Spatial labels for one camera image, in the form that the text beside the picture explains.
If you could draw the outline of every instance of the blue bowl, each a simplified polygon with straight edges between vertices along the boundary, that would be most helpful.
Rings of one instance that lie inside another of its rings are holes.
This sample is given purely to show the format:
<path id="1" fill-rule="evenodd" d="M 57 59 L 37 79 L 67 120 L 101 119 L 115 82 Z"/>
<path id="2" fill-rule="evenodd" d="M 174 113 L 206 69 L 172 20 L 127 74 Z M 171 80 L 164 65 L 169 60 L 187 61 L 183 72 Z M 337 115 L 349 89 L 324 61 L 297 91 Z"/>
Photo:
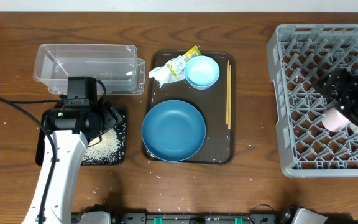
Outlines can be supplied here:
<path id="1" fill-rule="evenodd" d="M 142 140 L 153 156 L 177 162 L 193 156 L 204 143 L 205 121 L 191 104 L 168 100 L 155 105 L 142 125 Z"/>
<path id="2" fill-rule="evenodd" d="M 219 65 L 212 58 L 197 56 L 190 59 L 185 67 L 185 76 L 189 84 L 197 90 L 211 87 L 219 78 Z"/>

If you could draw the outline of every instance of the dark blue plate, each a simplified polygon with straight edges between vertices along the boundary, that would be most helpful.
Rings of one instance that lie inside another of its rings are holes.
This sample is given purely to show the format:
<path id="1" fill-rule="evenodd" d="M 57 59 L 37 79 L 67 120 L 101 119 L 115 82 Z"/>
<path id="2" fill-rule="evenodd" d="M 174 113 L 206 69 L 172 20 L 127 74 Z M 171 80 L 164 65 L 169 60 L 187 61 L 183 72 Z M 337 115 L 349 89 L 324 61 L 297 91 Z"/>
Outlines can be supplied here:
<path id="1" fill-rule="evenodd" d="M 155 105 L 142 125 L 146 148 L 157 158 L 177 162 L 188 159 L 203 145 L 206 134 L 201 113 L 191 104 L 168 100 Z"/>

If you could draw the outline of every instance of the wooden tabletop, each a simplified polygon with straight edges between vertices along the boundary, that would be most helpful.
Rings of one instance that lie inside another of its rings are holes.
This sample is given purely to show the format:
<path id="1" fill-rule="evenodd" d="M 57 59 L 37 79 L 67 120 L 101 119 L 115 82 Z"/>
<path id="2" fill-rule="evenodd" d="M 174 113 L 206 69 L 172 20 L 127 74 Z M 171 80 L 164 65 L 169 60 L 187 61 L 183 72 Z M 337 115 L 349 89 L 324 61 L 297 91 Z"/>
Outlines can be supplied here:
<path id="1" fill-rule="evenodd" d="M 225 166 L 149 163 L 141 153 L 140 136 L 147 89 L 141 96 L 113 96 L 116 106 L 127 107 L 125 162 L 81 167 L 74 211 L 105 203 L 120 210 L 233 214 L 260 203 L 276 210 L 298 203 L 321 213 L 357 217 L 358 179 L 289 179 L 280 170 L 277 109 L 265 48 L 279 24 L 307 23 L 358 23 L 358 14 L 0 13 L 0 95 L 11 100 L 57 98 L 32 77 L 41 44 L 133 44 L 147 62 L 147 72 L 160 49 L 199 45 L 205 51 L 228 52 L 237 62 L 233 160 Z M 40 119 L 52 105 L 23 107 Z M 36 127 L 0 103 L 0 223 L 21 222 L 30 207 L 40 172 Z"/>

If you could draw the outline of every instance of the chopstick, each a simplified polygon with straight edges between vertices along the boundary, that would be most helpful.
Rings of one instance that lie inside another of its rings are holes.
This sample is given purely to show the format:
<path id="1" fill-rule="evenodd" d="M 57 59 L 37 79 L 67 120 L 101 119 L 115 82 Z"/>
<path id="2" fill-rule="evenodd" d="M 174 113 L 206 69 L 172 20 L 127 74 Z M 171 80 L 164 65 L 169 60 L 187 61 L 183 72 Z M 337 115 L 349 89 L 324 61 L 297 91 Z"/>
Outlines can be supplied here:
<path id="1" fill-rule="evenodd" d="M 229 103 L 228 103 L 228 110 L 227 110 L 227 124 L 228 129 L 231 129 L 231 65 L 229 65 Z"/>
<path id="2" fill-rule="evenodd" d="M 227 61 L 227 82 L 226 82 L 226 124 L 229 124 L 229 72 L 230 63 Z"/>

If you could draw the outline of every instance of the green connector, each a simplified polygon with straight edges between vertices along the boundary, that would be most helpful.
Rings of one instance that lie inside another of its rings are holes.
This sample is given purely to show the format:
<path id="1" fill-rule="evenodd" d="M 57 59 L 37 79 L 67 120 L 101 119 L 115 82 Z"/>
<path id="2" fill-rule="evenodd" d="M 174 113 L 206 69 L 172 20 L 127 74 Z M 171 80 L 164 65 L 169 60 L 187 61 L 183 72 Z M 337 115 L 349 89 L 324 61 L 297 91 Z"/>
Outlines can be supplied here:
<path id="1" fill-rule="evenodd" d="M 162 224 L 162 217 L 154 217 L 154 224 Z"/>
<path id="2" fill-rule="evenodd" d="M 234 219 L 234 224 L 242 224 L 242 218 L 235 218 Z"/>

